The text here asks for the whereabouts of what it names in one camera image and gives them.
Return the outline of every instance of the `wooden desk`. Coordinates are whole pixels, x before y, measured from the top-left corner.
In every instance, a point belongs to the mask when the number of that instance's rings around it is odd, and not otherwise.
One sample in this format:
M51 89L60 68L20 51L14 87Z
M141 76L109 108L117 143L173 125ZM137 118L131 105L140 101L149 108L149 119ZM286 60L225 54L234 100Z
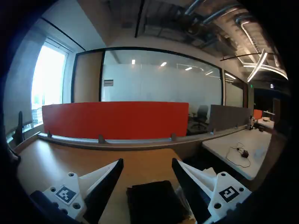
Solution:
M220 138L204 141L203 147L242 174L246 179L253 180L264 161L270 140L271 134L265 131L260 132L258 129L251 131L242 130ZM236 147L238 142L241 142L249 152L248 159L250 160L250 166L247 168L235 165L238 164L244 167L249 165L247 158L241 157L236 149L230 149L230 147ZM226 155L235 164L228 161Z
M35 190L44 191L68 172L82 176L123 158L124 168L100 218L101 224L130 223L127 187L163 180L169 180L174 189L179 186L171 167L172 158L179 157L172 149L98 151L60 146L37 139L20 155L22 161L18 167L18 178L28 194Z

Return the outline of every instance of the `wall sign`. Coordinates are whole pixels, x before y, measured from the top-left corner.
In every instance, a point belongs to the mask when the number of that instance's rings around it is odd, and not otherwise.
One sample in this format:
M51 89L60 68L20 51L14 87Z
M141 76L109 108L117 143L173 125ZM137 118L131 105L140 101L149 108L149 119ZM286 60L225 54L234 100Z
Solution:
M113 86L113 80L104 80L104 86Z

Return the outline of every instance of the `gray partition panel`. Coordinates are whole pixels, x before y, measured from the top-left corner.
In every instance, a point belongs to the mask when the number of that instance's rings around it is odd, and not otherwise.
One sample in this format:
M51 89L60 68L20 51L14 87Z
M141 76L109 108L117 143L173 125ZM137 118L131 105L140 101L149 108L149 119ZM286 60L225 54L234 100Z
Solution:
M234 106L211 105L208 131L221 131L248 123L251 115L249 108Z

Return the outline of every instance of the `window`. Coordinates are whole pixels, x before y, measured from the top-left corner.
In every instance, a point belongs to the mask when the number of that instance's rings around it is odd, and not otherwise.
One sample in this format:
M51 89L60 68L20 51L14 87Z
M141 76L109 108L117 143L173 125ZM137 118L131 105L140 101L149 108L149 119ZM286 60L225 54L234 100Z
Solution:
M247 84L232 75L231 73L224 71L225 76L225 105L236 106L236 107L247 107L247 103L244 104L244 99Z
M43 105L62 103L62 84L67 53L45 42L36 62L32 89L31 109L33 123L41 123Z
M102 101L187 102L191 117L209 122L211 104L221 105L219 68L178 55L146 51L106 51Z

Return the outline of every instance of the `metal bracket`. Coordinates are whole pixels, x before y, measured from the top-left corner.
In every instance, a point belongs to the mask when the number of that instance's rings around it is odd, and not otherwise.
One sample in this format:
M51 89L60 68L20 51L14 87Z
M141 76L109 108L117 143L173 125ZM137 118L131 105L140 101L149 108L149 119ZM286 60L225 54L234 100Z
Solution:
M52 134L51 134L51 132L50 132L49 130L48 130L47 137L48 137L48 138L52 138Z
M210 134L215 135L216 134L216 128L213 128L212 131L210 132Z
M104 139L104 136L99 134L99 138L98 138L98 143L99 144L106 144L107 142Z
M171 134L171 141L176 141L176 133Z

